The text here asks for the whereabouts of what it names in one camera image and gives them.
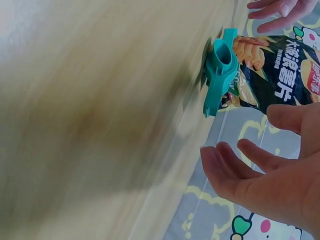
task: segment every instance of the wooden table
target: wooden table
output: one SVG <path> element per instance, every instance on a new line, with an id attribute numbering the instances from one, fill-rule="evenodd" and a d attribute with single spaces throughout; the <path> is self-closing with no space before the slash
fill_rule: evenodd
<path id="1" fill-rule="evenodd" d="M 213 123 L 191 87 L 204 45 L 245 2 L 0 9 L 0 239 L 161 239 Z"/>

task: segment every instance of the potato chip bag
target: potato chip bag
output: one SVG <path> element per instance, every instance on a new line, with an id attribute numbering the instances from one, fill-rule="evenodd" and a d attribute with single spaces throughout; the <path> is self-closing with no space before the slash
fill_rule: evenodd
<path id="1" fill-rule="evenodd" d="M 238 36 L 233 51 L 239 70 L 220 109 L 320 102 L 320 51 L 284 35 Z"/>

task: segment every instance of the white cartoon face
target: white cartoon face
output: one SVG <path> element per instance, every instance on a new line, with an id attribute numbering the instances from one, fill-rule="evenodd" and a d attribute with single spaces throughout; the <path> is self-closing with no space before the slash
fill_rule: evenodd
<path id="1" fill-rule="evenodd" d="M 301 230 L 291 225 L 272 221 L 253 214 L 252 227 L 243 236 L 243 240 L 300 240 Z"/>
<path id="2" fill-rule="evenodd" d="M 272 221 L 252 213 L 249 219 L 240 215 L 232 221 L 230 240 L 301 240 L 302 231 L 294 226 Z"/>
<path id="3" fill-rule="evenodd" d="M 320 36 L 312 29 L 304 27 L 302 29 L 302 42 L 314 49 L 320 50 Z"/>

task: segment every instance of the finger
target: finger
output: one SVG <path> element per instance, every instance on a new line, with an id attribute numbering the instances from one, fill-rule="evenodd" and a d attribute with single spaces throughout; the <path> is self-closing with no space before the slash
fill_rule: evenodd
<path id="1" fill-rule="evenodd" d="M 258 33 L 271 32 L 276 29 L 283 29 L 284 27 L 295 23 L 300 18 L 309 14 L 316 4 L 310 4 L 307 7 L 299 6 L 299 3 L 291 10 L 291 12 L 286 17 L 280 17 L 270 22 L 264 23 L 257 28 Z"/>
<path id="2" fill-rule="evenodd" d="M 265 19 L 278 13 L 280 3 L 275 1 L 259 11 L 253 11 L 248 14 L 249 19 Z"/>
<path id="3" fill-rule="evenodd" d="M 292 164 L 292 160 L 275 156 L 247 139 L 240 140 L 237 146 L 248 159 L 255 163 L 265 173 Z"/>
<path id="4" fill-rule="evenodd" d="M 281 0 L 279 14 L 282 17 L 288 16 L 291 10 L 296 6 L 298 0 Z"/>
<path id="5" fill-rule="evenodd" d="M 254 171 L 237 157 L 232 148 L 226 142 L 220 142 L 216 146 L 225 165 L 239 178 L 252 179 L 258 178 L 262 174 Z"/>
<path id="6" fill-rule="evenodd" d="M 218 162 L 218 167 L 221 169 L 221 171 L 230 179 L 237 179 L 236 174 L 230 170 L 225 164 L 225 162 L 222 160 L 222 157 L 220 155 L 220 152 L 218 150 L 212 150 L 213 157 Z"/>
<path id="7" fill-rule="evenodd" d="M 236 203 L 237 199 L 244 199 L 245 189 L 250 184 L 251 179 L 240 180 L 229 178 L 220 168 L 217 159 L 212 159 L 212 151 L 217 151 L 214 147 L 203 147 L 200 150 L 202 167 L 211 186 L 219 197 Z"/>
<path id="8" fill-rule="evenodd" d="M 255 2 L 250 2 L 247 4 L 248 9 L 262 9 L 277 0 L 260 0 L 260 1 L 255 1 Z"/>
<path id="9" fill-rule="evenodd" d="M 261 70 L 263 68 L 263 66 L 265 65 L 265 60 L 266 60 L 265 53 L 264 53 L 264 51 L 262 51 L 261 48 L 259 49 L 259 56 L 260 56 L 261 61 L 260 61 L 260 65 L 259 65 L 258 69 Z"/>
<path id="10" fill-rule="evenodd" d="M 242 56 L 239 56 L 238 58 L 238 62 L 242 63 L 243 60 L 245 60 L 246 57 L 249 57 L 251 55 L 251 49 L 252 49 L 252 44 L 246 44 L 244 46 L 244 52 L 242 54 Z"/>
<path id="11" fill-rule="evenodd" d="M 232 50 L 235 51 L 238 47 L 239 42 L 238 41 L 234 41 L 233 42 L 233 46 L 232 46 Z"/>
<path id="12" fill-rule="evenodd" d="M 255 45 L 252 47 L 252 62 L 253 63 L 256 63 L 257 61 L 260 60 L 260 55 L 259 55 L 259 50 L 260 50 L 260 47 Z"/>
<path id="13" fill-rule="evenodd" d="M 276 104 L 266 110 L 269 122 L 276 128 L 301 133 L 302 120 L 310 105 L 291 106 Z"/>
<path id="14" fill-rule="evenodd" d="M 239 59 L 245 52 L 245 43 L 244 42 L 239 42 L 236 50 L 234 51 L 234 54 L 237 56 Z"/>

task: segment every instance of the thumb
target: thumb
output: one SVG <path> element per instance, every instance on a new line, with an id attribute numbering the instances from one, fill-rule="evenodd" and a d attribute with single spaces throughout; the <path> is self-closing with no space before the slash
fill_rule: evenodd
<path id="1" fill-rule="evenodd" d="M 276 128 L 300 134 L 302 120 L 309 107 L 309 105 L 270 105 L 266 115 L 269 122 Z"/>
<path id="2" fill-rule="evenodd" d="M 288 16 L 291 10 L 296 6 L 298 0 L 280 0 L 279 14 L 282 17 Z"/>

